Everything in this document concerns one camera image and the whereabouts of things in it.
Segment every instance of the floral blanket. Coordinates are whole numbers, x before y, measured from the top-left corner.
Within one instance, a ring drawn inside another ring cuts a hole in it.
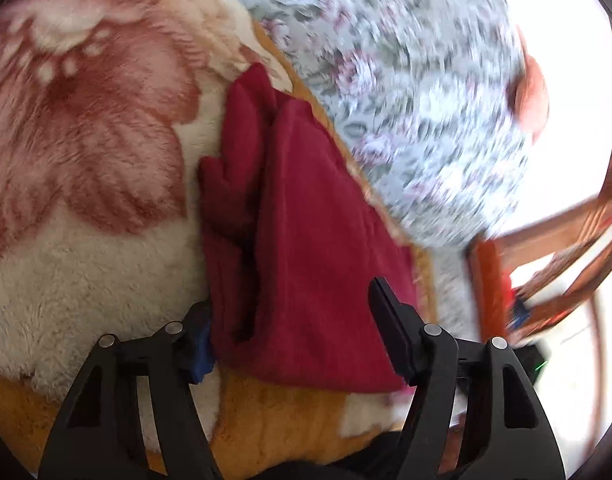
[[[414,241],[462,246],[512,213],[529,143],[505,0],[239,1]]]

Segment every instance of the floral fabric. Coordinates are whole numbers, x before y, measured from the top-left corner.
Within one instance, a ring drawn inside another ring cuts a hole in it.
[[[512,213],[529,143],[505,0],[240,1],[414,241],[462,246]]]

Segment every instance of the silver screw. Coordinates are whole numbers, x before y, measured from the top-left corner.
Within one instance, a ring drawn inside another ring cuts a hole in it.
[[[500,350],[503,350],[508,346],[508,343],[503,337],[494,337],[491,343],[493,343],[493,346],[495,348],[499,348]]]
[[[179,334],[182,331],[183,327],[184,326],[179,321],[171,321],[166,325],[166,328],[164,330],[166,330],[166,332],[168,332],[170,335],[174,335]]]
[[[99,338],[98,343],[102,348],[108,348],[115,344],[115,336],[112,334],[105,334]]]
[[[440,335],[442,333],[442,327],[434,323],[428,323],[424,325],[424,332],[428,335]]]

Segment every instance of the red object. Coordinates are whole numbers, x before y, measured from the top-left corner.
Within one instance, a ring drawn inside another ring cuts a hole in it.
[[[200,163],[216,357],[263,380],[391,392],[368,307],[385,276],[414,304],[410,251],[392,241],[310,105],[261,65],[230,87],[222,158]]]

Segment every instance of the red cloth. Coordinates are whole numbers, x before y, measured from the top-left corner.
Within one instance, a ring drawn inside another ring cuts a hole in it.
[[[368,307],[385,276],[414,304],[398,248],[310,105],[275,91],[261,65],[228,92],[222,157],[200,163],[216,357],[263,380],[391,392]]]

